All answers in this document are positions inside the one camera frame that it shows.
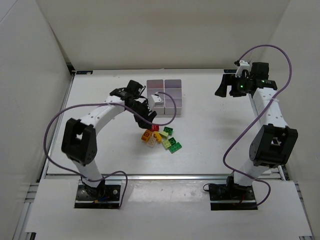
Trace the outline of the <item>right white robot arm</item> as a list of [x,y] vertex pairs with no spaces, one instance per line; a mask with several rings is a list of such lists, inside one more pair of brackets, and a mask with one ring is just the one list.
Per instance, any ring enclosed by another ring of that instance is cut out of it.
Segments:
[[269,79],[269,64],[244,60],[235,62],[235,73],[225,73],[215,95],[225,98],[250,96],[253,109],[260,117],[260,129],[249,147],[248,160],[239,171],[227,178],[226,192],[242,194],[269,169],[285,165],[298,139],[298,131],[290,128],[281,113],[275,81]]

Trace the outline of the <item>dark green square lego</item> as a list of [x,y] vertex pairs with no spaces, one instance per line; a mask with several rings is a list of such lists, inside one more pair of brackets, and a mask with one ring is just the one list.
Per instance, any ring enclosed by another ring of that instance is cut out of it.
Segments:
[[163,131],[168,133],[169,136],[171,136],[173,133],[173,128],[165,126]]

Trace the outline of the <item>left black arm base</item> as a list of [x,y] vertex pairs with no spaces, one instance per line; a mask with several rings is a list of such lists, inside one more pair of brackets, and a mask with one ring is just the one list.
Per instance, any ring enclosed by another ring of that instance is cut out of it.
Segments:
[[75,209],[118,209],[120,207],[120,184],[106,184],[101,191],[87,191],[84,184],[79,184],[75,195]]

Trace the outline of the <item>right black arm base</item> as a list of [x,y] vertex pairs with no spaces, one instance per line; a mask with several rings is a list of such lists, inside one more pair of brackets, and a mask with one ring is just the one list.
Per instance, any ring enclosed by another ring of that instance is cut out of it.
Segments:
[[202,189],[209,194],[211,211],[257,210],[257,201],[252,186],[245,189],[227,187],[227,184],[206,183]]

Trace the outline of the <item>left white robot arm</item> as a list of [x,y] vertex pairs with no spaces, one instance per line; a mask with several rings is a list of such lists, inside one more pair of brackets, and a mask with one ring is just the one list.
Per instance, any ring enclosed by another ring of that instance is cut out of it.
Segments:
[[76,166],[84,185],[97,189],[102,181],[95,157],[98,152],[97,135],[103,127],[125,110],[132,110],[149,122],[156,117],[154,107],[162,100],[152,94],[140,102],[144,88],[130,80],[127,87],[111,91],[104,105],[79,119],[70,118],[66,122],[61,150]]

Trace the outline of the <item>red lego brick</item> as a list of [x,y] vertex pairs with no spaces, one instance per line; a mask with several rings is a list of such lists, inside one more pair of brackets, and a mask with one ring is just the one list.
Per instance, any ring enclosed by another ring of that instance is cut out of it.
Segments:
[[159,129],[160,129],[160,127],[159,127],[158,125],[152,125],[152,126],[151,126],[151,131],[152,131],[152,132],[158,132]]

